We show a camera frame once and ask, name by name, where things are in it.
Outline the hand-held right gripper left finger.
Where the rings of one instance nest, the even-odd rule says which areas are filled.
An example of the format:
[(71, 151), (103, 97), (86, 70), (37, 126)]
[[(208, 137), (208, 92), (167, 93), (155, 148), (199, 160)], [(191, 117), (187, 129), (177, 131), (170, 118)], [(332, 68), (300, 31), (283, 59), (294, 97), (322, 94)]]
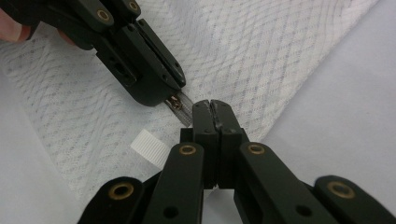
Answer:
[(193, 142), (204, 149), (204, 188), (217, 185), (218, 139), (210, 103), (203, 100), (192, 106), (192, 127), (182, 128), (180, 142)]

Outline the white mesh zipper bag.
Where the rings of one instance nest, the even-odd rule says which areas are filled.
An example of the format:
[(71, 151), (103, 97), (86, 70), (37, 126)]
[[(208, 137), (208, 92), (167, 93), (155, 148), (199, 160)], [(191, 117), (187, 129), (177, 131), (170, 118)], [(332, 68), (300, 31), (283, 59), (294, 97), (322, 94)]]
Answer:
[[(377, 0), (137, 0), (180, 62), (187, 103), (229, 104), (253, 140), (269, 132), (331, 49)], [(0, 72), (17, 90), (46, 152), (80, 203), (108, 180), (156, 169), (131, 144), (148, 131), (173, 145), (168, 106), (137, 103), (90, 52), (41, 25), (20, 44), (0, 42)]]

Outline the white table sheet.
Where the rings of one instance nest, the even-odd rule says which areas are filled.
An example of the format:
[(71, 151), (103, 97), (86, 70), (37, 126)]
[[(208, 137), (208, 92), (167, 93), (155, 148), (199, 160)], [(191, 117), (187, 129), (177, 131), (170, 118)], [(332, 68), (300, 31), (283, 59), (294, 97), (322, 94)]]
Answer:
[[(142, 131), (134, 144), (159, 141)], [(377, 0), (293, 95), (269, 145), (302, 180), (351, 179), (396, 214), (396, 0)], [(80, 203), (0, 72), (0, 224), (76, 224)]]

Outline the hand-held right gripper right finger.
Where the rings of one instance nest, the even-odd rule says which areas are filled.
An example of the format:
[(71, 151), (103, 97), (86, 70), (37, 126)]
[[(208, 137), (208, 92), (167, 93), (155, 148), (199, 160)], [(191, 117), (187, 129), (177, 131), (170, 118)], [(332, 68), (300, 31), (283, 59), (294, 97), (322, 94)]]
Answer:
[(220, 188), (233, 188), (237, 177), (237, 152), (242, 144), (248, 142), (248, 136), (230, 105), (212, 100), (210, 106), (219, 133), (218, 185)]

